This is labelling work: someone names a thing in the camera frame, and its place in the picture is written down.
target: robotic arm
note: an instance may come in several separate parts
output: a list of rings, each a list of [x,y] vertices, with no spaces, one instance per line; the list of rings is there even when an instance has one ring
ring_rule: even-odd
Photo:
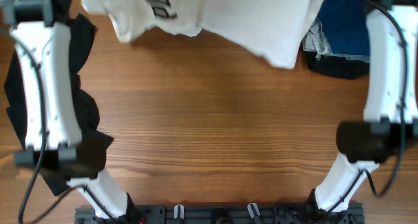
[[[111,219],[113,222],[145,224],[129,195],[104,168],[106,148],[96,138],[83,138],[77,124],[68,64],[71,33],[67,21],[71,0],[1,2],[5,23],[12,26],[10,35],[19,41],[16,50],[27,106],[26,150],[15,153],[16,165],[35,168],[40,163],[46,174],[66,179],[67,184],[77,188],[94,207],[98,222]],[[366,178],[363,171],[372,173],[380,163],[399,151],[403,137],[400,128],[406,128],[404,139],[407,142],[418,136],[415,100],[418,12],[410,6],[416,4],[407,4],[409,6],[388,5],[408,44],[407,73],[399,45],[401,37],[395,26],[378,10],[367,16],[372,50],[364,121],[343,122],[339,126],[336,138],[340,153],[324,182],[311,192],[308,211],[304,211],[306,221],[317,220],[331,212],[341,221],[351,197]],[[32,59],[39,67],[38,71],[34,70]],[[406,105],[402,111],[404,86]],[[43,127],[48,131],[47,135],[40,133]],[[39,159],[42,153],[48,160]],[[248,212],[255,223],[261,223],[257,205],[250,204]],[[178,220],[187,218],[183,206],[176,207],[173,213]]]

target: dark blue fabric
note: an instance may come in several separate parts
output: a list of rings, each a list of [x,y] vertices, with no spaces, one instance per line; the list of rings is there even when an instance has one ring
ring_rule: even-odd
[[[358,0],[325,0],[318,18],[334,54],[370,55],[362,3]]]

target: wood grain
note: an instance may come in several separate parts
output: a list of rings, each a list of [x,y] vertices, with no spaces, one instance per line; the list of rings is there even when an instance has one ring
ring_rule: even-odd
[[[84,13],[75,0],[72,15]],[[368,78],[339,80],[269,66],[219,36],[172,36],[147,31],[120,44],[110,20],[88,15],[99,28],[81,70],[82,89],[101,111],[99,130],[115,137],[107,168],[136,204],[194,205],[303,201],[320,184],[337,149],[342,120],[361,120]],[[0,82],[13,52],[0,37]],[[8,106],[3,88],[0,108]],[[16,223],[30,171],[17,169],[19,150],[0,110],[0,223]],[[374,178],[379,188],[394,160]],[[407,152],[398,179],[383,199],[364,183],[355,200],[367,223],[416,223],[418,149]],[[54,201],[39,179],[27,207],[32,219]],[[43,223],[72,223],[87,203],[71,194]]]

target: white cloth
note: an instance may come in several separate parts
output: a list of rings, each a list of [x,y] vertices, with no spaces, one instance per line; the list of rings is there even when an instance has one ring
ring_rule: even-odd
[[[108,14],[121,42],[147,29],[195,36],[211,31],[263,56],[275,66],[292,69],[300,42],[323,0],[82,0],[92,14]],[[155,16],[167,12],[172,18]]]

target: black cloth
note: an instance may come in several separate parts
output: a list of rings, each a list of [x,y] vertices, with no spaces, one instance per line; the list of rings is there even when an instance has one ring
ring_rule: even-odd
[[[321,56],[316,58],[317,52],[304,52],[308,68],[326,76],[354,80],[369,73],[369,63],[363,61],[349,61],[345,57]]]
[[[71,78],[72,101],[76,113],[77,122],[82,131],[82,137],[100,137],[106,142],[107,147],[113,138],[97,131],[100,116],[94,99],[80,89],[80,77],[77,74],[87,61],[95,36],[95,26],[83,15],[69,22],[71,27],[71,41],[69,48],[69,71]],[[27,129],[26,103],[22,73],[16,52],[13,54],[8,70],[5,92],[10,104],[6,109],[12,122],[20,144],[25,148]],[[58,176],[42,176],[52,193],[56,196],[68,189],[65,180]]]

